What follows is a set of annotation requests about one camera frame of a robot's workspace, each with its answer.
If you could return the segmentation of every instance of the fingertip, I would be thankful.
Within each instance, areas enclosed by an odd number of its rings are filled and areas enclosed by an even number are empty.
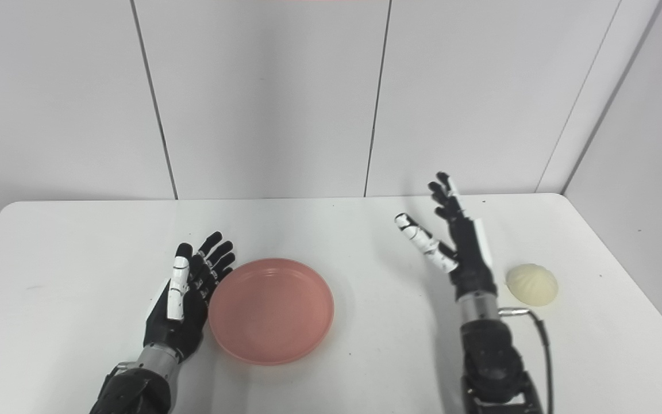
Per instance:
[[[436,173],[436,178],[438,178],[441,183],[447,184],[449,182],[449,175],[444,171],[439,171]]]
[[[175,252],[176,257],[185,257],[190,260],[193,255],[193,247],[187,243],[181,243],[178,246],[178,250]]]
[[[226,278],[226,276],[228,276],[229,273],[231,273],[233,271],[234,271],[234,268],[232,268],[231,266],[224,269],[223,272],[221,272],[221,275],[218,276],[218,282],[221,283],[221,281],[223,281],[224,278]]]
[[[206,241],[203,242],[200,250],[204,252],[204,254],[208,254],[208,252],[213,248],[213,246],[216,246],[216,244],[218,244],[218,242],[220,242],[221,239],[223,238],[224,236],[221,234],[221,231],[214,231],[213,234],[208,236],[206,238]]]

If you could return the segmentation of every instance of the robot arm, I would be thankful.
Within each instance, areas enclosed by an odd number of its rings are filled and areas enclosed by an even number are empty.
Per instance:
[[[90,414],[166,414],[174,404],[179,364],[197,350],[208,317],[207,304],[234,262],[231,241],[209,236],[195,256],[178,246],[173,275],[147,317],[144,348],[135,362],[121,362],[103,381]]]
[[[447,221],[454,247],[434,238],[405,213],[397,215],[395,222],[436,267],[449,275],[456,288],[462,317],[462,388],[467,412],[542,413],[536,389],[513,347],[510,330],[500,319],[523,312],[533,314],[528,309],[498,309],[482,222],[464,214],[456,188],[446,173],[438,173],[437,178],[441,183],[430,183],[429,188],[440,205],[436,215]],[[539,330],[543,335],[542,321]],[[512,403],[516,396],[522,396],[525,402]]]

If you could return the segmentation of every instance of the white table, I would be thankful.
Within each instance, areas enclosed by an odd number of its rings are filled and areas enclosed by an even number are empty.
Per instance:
[[[662,412],[662,317],[572,205],[554,194],[464,197],[483,217],[500,305],[507,269],[559,278],[538,308],[559,413]],[[174,412],[461,412],[454,290],[393,223],[405,210],[441,237],[427,197],[18,202],[0,214],[0,414],[87,412],[116,362],[141,349],[150,300],[181,241],[213,230],[240,263],[305,262],[334,294],[326,340],[297,362],[255,367],[207,329],[181,369]],[[545,401],[535,329],[507,319]]]

